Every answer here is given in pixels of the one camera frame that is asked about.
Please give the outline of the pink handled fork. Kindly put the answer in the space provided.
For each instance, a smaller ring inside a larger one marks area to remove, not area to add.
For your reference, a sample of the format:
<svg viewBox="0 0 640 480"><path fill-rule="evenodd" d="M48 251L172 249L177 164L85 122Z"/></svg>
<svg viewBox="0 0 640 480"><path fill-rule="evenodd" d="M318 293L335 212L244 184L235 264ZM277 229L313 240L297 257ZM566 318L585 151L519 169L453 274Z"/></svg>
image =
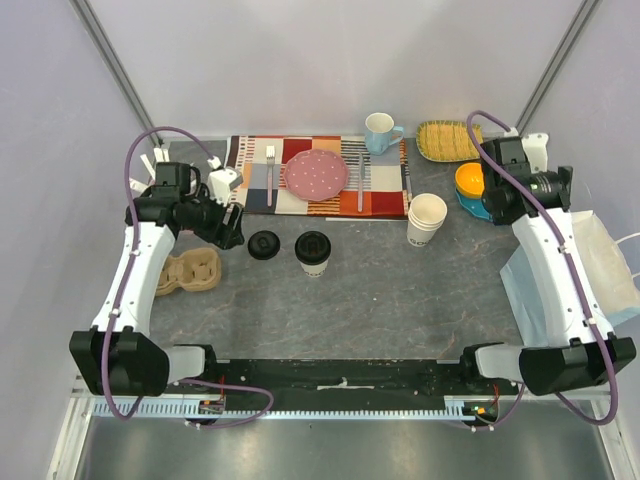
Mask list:
<svg viewBox="0 0 640 480"><path fill-rule="evenodd" d="M267 206L273 204L273 170L275 166L276 149L274 145L266 147L266 164L267 164Z"/></svg>

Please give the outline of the yellow bowl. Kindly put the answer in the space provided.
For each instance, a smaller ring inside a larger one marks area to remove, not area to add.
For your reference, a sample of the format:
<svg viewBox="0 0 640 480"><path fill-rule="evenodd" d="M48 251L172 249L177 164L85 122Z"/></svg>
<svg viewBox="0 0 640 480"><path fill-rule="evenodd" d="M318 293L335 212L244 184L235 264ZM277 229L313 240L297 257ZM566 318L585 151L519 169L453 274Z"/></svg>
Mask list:
<svg viewBox="0 0 640 480"><path fill-rule="evenodd" d="M481 164L468 162L457 168L454 181L457 191L464 197L480 199L484 192L484 176Z"/></svg>

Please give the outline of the black coffee cup lid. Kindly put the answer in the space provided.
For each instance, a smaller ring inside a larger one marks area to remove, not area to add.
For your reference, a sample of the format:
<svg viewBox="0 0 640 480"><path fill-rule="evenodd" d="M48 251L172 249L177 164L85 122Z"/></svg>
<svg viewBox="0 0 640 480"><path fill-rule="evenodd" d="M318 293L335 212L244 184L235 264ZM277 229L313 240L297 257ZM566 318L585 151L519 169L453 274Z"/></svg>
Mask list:
<svg viewBox="0 0 640 480"><path fill-rule="evenodd" d="M294 252L296 258L303 264L319 265L330 257L331 242L322 232L307 231L297 238Z"/></svg>

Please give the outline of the pink polka dot plate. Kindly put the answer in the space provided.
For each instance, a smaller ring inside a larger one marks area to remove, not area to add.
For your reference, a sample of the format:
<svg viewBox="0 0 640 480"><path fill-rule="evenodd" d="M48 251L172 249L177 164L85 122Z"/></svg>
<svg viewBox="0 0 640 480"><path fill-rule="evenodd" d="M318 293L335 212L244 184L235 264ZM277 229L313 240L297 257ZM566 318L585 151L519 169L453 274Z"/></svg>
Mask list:
<svg viewBox="0 0 640 480"><path fill-rule="evenodd" d="M283 180L297 198L322 202L338 196L347 186L349 169L335 152L311 149L297 153L286 163Z"/></svg>

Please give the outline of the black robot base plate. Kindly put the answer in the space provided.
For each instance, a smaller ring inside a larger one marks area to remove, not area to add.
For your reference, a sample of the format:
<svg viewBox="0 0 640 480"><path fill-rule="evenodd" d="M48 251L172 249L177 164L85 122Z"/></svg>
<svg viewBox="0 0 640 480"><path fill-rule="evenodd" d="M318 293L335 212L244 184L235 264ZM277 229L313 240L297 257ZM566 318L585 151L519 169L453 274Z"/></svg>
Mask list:
<svg viewBox="0 0 640 480"><path fill-rule="evenodd" d="M270 391L275 412L440 410L446 396L491 399L495 392L517 393L507 380L469 380L458 362L425 359L233 359L217 362L205 379L226 386L226 406L232 411L260 410L267 398L233 392L231 385Z"/></svg>

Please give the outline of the blue polka dot plate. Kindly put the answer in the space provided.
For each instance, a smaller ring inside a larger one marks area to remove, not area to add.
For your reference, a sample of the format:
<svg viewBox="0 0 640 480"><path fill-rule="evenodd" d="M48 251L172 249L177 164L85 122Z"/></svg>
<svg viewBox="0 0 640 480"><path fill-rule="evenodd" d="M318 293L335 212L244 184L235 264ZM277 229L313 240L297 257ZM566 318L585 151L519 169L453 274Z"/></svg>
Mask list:
<svg viewBox="0 0 640 480"><path fill-rule="evenodd" d="M456 191L456 197L460 206L471 214L473 217L485 220L488 222L492 221L491 215L484 208L482 201L480 199L469 198L462 195L459 191Z"/></svg>

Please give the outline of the yellow woven tray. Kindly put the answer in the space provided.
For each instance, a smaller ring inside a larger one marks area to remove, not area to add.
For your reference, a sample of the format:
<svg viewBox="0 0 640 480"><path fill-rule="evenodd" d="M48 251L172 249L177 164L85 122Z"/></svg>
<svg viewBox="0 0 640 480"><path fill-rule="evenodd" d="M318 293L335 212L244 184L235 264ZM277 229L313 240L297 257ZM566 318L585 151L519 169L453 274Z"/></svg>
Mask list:
<svg viewBox="0 0 640 480"><path fill-rule="evenodd" d="M462 121L425 121L417 128L416 144L425 159L436 163L457 163L479 158L466 123Z"/></svg>

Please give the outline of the light blue mug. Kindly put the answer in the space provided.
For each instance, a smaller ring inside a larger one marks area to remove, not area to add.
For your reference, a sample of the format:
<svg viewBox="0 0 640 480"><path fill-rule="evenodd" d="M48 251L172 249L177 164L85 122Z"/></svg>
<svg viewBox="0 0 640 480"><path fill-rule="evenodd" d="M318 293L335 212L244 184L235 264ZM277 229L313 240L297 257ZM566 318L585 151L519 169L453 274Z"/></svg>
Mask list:
<svg viewBox="0 0 640 480"><path fill-rule="evenodd" d="M382 155L404 139L404 128L387 113L371 113L365 120L365 146L371 155Z"/></svg>

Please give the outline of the colourful patchwork placemat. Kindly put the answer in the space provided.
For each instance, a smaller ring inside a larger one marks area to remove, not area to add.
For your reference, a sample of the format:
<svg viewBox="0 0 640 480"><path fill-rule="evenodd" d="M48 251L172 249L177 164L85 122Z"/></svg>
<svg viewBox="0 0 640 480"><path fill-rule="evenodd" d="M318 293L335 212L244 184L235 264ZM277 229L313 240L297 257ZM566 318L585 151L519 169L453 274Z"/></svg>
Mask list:
<svg viewBox="0 0 640 480"><path fill-rule="evenodd" d="M252 214L402 219L412 198L404 140L372 156L358 136L232 136L226 164Z"/></svg>

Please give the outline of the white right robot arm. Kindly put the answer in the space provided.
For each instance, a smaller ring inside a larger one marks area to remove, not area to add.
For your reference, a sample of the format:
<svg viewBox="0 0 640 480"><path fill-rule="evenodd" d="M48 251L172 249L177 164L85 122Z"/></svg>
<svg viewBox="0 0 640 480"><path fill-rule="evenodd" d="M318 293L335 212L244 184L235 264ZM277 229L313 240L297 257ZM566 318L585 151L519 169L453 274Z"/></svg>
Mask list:
<svg viewBox="0 0 640 480"><path fill-rule="evenodd" d="M532 270L546 340L516 347L501 342L464 349L458 381L477 394L494 379L524 384L541 396L596 387L636 357L631 338L619 338L598 306L574 241L570 215L572 167L532 170L519 136L482 143L482 203L496 225L508 225Z"/></svg>

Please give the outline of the brown cardboard cup carrier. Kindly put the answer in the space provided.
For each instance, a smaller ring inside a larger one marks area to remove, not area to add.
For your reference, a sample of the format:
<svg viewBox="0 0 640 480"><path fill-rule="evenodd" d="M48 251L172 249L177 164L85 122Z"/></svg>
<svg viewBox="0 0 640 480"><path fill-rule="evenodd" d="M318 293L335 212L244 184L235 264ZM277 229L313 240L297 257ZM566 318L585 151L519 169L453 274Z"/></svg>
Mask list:
<svg viewBox="0 0 640 480"><path fill-rule="evenodd" d="M222 277L222 263L213 248L197 248L169 256L161 271L155 296L165 296L180 288L201 292L216 287Z"/></svg>

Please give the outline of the white paper cup stack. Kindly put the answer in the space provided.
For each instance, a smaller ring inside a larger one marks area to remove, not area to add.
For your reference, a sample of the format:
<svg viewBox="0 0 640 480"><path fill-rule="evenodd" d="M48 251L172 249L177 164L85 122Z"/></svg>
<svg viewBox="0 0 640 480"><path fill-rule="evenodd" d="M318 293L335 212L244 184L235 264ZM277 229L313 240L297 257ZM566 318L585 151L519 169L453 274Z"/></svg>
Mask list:
<svg viewBox="0 0 640 480"><path fill-rule="evenodd" d="M444 200L431 193L415 196L409 206L407 240L414 247L426 246L443 225L448 213Z"/></svg>

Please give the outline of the blue white paper bag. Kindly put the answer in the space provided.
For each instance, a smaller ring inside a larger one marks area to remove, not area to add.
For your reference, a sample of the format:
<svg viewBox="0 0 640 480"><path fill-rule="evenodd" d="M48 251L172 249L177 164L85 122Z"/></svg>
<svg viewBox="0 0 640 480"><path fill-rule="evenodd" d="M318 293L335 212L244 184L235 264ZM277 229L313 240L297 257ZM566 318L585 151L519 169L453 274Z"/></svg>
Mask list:
<svg viewBox="0 0 640 480"><path fill-rule="evenodd" d="M635 275L606 227L593 211L574 212L572 225L592 291L613 327L639 315ZM521 338L526 346L548 344L543 305L529 261L517 248L500 271Z"/></svg>

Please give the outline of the pink handled table knife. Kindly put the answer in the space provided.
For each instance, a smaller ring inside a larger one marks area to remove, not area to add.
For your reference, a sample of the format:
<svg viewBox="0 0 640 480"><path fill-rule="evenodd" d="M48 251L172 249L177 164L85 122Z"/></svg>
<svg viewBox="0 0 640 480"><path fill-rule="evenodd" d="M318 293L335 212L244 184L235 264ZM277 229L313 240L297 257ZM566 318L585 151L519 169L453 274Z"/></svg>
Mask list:
<svg viewBox="0 0 640 480"><path fill-rule="evenodd" d="M364 179L365 179L365 163L362 152L358 153L358 189L357 189L357 210L358 213L363 212L364 208Z"/></svg>

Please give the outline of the white paper coffee cup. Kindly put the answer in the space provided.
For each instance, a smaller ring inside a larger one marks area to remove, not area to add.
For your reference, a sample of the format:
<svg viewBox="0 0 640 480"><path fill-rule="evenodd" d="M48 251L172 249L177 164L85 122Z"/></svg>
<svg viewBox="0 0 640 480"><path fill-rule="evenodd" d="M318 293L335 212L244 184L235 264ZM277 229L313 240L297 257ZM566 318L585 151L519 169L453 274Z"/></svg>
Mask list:
<svg viewBox="0 0 640 480"><path fill-rule="evenodd" d="M298 257L298 261L303 272L307 276L311 278L318 278L325 273L329 258L329 253L320 255L301 255Z"/></svg>

